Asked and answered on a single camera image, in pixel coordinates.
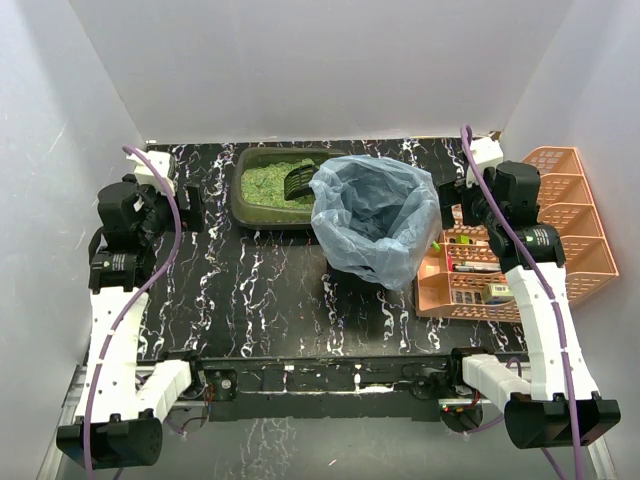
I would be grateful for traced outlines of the blue plastic bag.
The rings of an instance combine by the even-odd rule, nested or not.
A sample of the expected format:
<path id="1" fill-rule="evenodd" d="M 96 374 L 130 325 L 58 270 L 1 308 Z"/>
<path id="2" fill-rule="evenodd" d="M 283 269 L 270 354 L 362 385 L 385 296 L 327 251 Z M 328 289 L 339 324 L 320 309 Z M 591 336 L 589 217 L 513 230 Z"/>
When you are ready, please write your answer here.
<path id="1" fill-rule="evenodd" d="M 311 226 L 325 251 L 388 249 L 404 256 L 405 282 L 442 231 L 432 175 L 388 157 L 350 155 L 320 165 L 309 186 Z"/>

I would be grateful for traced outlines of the dark green litter box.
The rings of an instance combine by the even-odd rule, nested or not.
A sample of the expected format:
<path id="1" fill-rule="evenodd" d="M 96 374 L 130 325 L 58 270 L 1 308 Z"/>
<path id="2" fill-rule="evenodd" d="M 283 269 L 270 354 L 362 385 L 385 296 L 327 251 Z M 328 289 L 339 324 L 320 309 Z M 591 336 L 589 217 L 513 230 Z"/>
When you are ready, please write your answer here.
<path id="1" fill-rule="evenodd" d="M 248 170 L 279 163 L 295 164 L 311 159 L 319 167 L 328 159 L 346 156 L 337 149 L 299 147 L 249 147 L 239 157 L 230 187 L 231 211 L 236 221 L 253 230 L 305 230 L 311 228 L 311 213 L 250 203 L 241 192 L 242 176 Z"/>

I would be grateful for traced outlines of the black litter scoop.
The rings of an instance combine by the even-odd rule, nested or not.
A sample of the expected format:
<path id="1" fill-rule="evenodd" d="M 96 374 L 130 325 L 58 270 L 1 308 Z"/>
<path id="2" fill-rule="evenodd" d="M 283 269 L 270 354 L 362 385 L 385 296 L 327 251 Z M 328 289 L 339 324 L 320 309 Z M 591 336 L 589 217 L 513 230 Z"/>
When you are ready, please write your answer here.
<path id="1" fill-rule="evenodd" d="M 309 186 L 319 168 L 314 165 L 303 165 L 291 170 L 284 178 L 283 193 L 286 201 L 292 201 L 303 196 L 311 195 L 313 190 Z"/>

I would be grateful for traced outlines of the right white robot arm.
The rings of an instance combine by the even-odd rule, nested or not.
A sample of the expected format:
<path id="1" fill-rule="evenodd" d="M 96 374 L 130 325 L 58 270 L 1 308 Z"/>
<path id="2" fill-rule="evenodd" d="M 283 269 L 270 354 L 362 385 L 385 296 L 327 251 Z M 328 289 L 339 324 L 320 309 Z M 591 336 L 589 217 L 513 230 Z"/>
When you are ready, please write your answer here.
<path id="1" fill-rule="evenodd" d="M 566 290 L 566 257 L 558 231 L 539 221 L 539 171 L 506 161 L 469 166 L 473 180 L 438 186 L 444 228 L 462 208 L 466 226 L 483 226 L 514 295 L 527 341 L 525 381 L 482 348 L 455 349 L 451 382 L 466 385 L 502 411 L 519 449 L 586 447 L 621 419 L 614 399 L 601 397 L 577 339 Z"/>

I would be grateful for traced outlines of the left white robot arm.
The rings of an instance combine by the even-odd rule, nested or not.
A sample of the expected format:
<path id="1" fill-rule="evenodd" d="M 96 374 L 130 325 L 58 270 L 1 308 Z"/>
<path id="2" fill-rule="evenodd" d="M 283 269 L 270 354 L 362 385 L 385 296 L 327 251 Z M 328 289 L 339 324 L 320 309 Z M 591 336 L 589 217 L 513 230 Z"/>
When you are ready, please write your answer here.
<path id="1" fill-rule="evenodd" d="M 177 257 L 156 264 L 154 242 L 171 232 L 204 226 L 200 190 L 187 189 L 179 206 L 173 183 L 128 174 L 97 195 L 102 222 L 88 248 L 91 337 L 86 374 L 74 418 L 56 432 L 58 449 L 88 474 L 101 469 L 151 466 L 159 458 L 162 424 L 184 394 L 200 395 L 206 380 L 193 350 L 163 354 L 152 372 L 137 373 L 142 317 L 151 286 Z"/>

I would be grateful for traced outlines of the green litter pellets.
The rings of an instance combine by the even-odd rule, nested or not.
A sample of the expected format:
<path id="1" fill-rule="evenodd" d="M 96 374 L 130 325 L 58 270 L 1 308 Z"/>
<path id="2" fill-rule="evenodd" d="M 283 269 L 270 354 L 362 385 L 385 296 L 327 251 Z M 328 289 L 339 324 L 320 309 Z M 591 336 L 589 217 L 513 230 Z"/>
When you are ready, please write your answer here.
<path id="1" fill-rule="evenodd" d="M 310 211 L 314 203 L 312 194 L 294 200 L 284 198 L 284 179 L 294 169 L 313 165 L 310 158 L 295 163 L 278 162 L 265 167 L 246 170 L 241 178 L 243 199 L 260 206 Z"/>

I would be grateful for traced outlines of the orange file rack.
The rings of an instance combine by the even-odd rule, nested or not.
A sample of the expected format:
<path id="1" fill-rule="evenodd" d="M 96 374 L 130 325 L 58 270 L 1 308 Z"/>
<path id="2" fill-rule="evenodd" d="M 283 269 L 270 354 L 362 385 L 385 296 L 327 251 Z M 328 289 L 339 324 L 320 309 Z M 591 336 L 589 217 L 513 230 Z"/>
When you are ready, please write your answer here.
<path id="1" fill-rule="evenodd" d="M 524 162 L 541 175 L 539 220 L 560 234 L 567 296 L 575 307 L 619 275 L 578 150 L 542 146 Z"/>

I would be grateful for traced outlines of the orange desk organizer tray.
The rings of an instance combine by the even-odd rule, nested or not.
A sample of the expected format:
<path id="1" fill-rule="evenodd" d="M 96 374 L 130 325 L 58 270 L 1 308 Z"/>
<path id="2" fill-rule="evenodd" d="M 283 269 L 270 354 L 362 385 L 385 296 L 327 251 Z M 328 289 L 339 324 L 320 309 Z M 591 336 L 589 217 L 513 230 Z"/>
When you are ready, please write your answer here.
<path id="1" fill-rule="evenodd" d="M 518 322 L 520 315 L 510 296 L 489 296 L 492 287 L 506 288 L 498 259 L 488 246 L 482 226 L 462 224 L 442 232 L 419 267 L 415 308 L 419 317 L 447 317 L 472 321 Z"/>

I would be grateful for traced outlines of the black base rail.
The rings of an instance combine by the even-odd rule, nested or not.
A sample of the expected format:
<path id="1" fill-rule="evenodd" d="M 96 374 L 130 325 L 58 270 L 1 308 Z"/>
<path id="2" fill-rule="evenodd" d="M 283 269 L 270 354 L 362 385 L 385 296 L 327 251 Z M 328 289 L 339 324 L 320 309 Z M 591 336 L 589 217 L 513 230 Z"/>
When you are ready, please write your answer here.
<path id="1" fill-rule="evenodd" d="M 160 358 L 187 361 L 194 384 L 174 406 L 197 408 L 210 422 L 407 418 L 466 429 L 491 402 L 454 375 L 449 354 L 204 358 L 168 352 Z"/>

